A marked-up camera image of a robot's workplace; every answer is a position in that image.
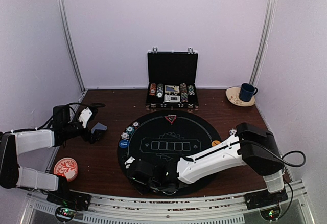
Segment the blue playing card deck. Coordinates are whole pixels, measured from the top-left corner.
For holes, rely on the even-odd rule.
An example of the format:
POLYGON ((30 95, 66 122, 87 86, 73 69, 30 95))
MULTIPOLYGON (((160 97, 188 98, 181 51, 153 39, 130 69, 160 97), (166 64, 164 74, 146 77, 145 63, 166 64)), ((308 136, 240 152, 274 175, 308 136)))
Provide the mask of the blue playing card deck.
POLYGON ((96 131, 106 131, 107 130, 107 126, 98 122, 92 129, 91 129, 91 133, 95 133, 96 131))

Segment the white blue chips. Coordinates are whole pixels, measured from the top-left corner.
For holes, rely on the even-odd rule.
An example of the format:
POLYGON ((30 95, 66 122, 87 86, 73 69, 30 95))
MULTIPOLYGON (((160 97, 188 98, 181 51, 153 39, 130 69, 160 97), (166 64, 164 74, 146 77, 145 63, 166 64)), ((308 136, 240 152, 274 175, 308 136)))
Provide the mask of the white blue chips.
POLYGON ((122 140, 129 140, 129 138, 130 138, 130 134, 129 134, 129 133, 127 133, 127 132, 123 132, 123 133, 121 134, 121 139, 122 139, 122 140))

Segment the blue small blind button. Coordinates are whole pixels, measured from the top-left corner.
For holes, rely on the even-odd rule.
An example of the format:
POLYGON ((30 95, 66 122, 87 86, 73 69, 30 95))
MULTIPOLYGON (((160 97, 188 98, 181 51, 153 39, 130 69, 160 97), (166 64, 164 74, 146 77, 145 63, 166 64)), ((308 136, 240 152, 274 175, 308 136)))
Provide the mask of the blue small blind button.
POLYGON ((121 149, 128 148, 128 146, 129 146, 129 141, 128 141, 128 140, 120 140, 118 146, 119 146, 121 149))

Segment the green chips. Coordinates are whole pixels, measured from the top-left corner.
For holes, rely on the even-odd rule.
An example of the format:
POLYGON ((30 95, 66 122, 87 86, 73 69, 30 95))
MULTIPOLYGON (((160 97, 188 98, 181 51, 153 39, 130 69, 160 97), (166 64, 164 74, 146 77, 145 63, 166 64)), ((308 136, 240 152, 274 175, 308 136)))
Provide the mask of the green chips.
POLYGON ((133 126, 128 126, 126 128, 126 133, 128 133, 129 135, 131 135, 134 132, 134 127, 133 126))

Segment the red black chips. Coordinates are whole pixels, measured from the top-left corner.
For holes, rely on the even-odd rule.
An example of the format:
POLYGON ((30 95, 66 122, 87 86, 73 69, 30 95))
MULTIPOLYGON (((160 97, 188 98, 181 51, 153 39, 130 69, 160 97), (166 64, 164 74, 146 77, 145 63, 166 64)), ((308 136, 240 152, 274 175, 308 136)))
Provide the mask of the red black chips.
POLYGON ((134 128, 138 128, 139 127, 139 122, 137 122, 137 121, 133 122, 132 126, 134 128))

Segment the red triangle all-in marker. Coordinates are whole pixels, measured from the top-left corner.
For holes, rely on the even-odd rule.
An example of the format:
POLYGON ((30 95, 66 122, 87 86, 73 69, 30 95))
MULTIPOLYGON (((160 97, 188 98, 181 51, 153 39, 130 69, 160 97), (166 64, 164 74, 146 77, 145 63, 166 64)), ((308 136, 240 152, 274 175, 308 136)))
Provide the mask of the red triangle all-in marker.
POLYGON ((176 120, 177 116, 176 115, 167 115, 164 116, 164 118, 172 125, 174 121, 176 120))

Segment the orange big blind button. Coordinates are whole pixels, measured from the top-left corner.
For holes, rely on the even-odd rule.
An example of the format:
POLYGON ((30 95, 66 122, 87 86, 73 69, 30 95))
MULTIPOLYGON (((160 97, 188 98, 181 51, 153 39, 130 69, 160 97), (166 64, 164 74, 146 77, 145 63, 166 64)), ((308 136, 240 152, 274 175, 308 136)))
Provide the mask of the orange big blind button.
POLYGON ((221 142, 218 141, 218 140, 213 140, 212 143, 211 143, 211 145, 212 145, 212 147, 215 147, 215 146, 219 145, 220 143, 221 142))

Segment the white blue chip stack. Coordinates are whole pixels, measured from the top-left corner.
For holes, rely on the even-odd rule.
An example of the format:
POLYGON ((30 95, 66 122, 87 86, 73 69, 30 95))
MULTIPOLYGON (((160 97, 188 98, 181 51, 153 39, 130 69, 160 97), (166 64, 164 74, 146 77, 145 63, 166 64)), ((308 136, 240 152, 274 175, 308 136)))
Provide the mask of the white blue chip stack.
POLYGON ((232 128, 230 131, 229 131, 229 135, 235 135, 237 133, 237 130, 232 128))

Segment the clear round dealer button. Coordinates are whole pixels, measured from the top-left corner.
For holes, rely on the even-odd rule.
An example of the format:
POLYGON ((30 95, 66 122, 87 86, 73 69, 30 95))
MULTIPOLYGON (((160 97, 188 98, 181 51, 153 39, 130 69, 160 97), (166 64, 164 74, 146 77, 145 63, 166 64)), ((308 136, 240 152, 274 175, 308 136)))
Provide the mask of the clear round dealer button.
POLYGON ((176 192, 178 191, 178 189, 176 188, 166 188, 164 189, 162 192, 165 194, 165 195, 174 195, 176 192))

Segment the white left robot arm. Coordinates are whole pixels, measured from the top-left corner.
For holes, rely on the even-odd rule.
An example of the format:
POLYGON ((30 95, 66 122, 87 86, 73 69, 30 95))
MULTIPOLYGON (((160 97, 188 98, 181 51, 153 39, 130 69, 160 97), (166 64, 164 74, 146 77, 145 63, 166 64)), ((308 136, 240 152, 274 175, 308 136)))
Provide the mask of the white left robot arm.
POLYGON ((73 103, 55 106, 51 117, 39 127, 1 133, 1 187, 50 191, 63 206, 73 202, 73 193, 66 189, 66 178, 47 173, 45 163, 27 161, 33 155, 45 160, 41 153, 50 155, 55 148, 76 137, 91 144, 100 139, 107 127, 98 123, 89 128, 88 124, 105 105, 77 103, 82 109, 77 114, 73 106, 73 103))

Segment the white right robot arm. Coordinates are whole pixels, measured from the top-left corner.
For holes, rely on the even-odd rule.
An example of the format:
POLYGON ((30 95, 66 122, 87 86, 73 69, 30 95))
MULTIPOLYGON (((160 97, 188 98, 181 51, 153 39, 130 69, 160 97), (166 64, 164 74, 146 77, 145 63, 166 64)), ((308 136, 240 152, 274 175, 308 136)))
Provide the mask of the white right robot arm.
POLYGON ((281 197, 285 187, 284 164, 274 134, 249 123, 237 125, 236 132, 217 146, 163 166, 133 157, 124 162, 129 180, 166 195, 174 195, 209 175, 248 165, 263 177, 267 189, 262 200, 269 205, 281 197))

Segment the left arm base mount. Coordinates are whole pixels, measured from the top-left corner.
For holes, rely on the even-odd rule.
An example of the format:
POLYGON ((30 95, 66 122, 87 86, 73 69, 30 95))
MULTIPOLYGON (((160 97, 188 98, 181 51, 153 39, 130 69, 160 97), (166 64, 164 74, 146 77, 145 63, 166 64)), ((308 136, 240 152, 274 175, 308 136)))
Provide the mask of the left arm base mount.
POLYGON ((87 211, 91 201, 91 195, 71 192, 68 197, 49 192, 47 201, 58 205, 55 209, 55 217, 59 222, 72 221, 78 211, 87 211))

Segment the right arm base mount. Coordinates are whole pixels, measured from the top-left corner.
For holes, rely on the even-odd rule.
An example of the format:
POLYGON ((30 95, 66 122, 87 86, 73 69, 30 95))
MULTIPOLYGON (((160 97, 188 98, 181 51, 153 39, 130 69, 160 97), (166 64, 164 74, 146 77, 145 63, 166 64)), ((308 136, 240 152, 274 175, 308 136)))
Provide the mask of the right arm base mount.
POLYGON ((269 193, 268 190, 262 190, 244 195, 248 210, 260 209, 260 215, 263 220, 273 222, 279 221, 288 212, 293 202, 294 192, 291 191, 291 197, 288 198, 286 190, 276 193, 269 193), (289 201, 288 206, 282 212, 281 202, 289 201))

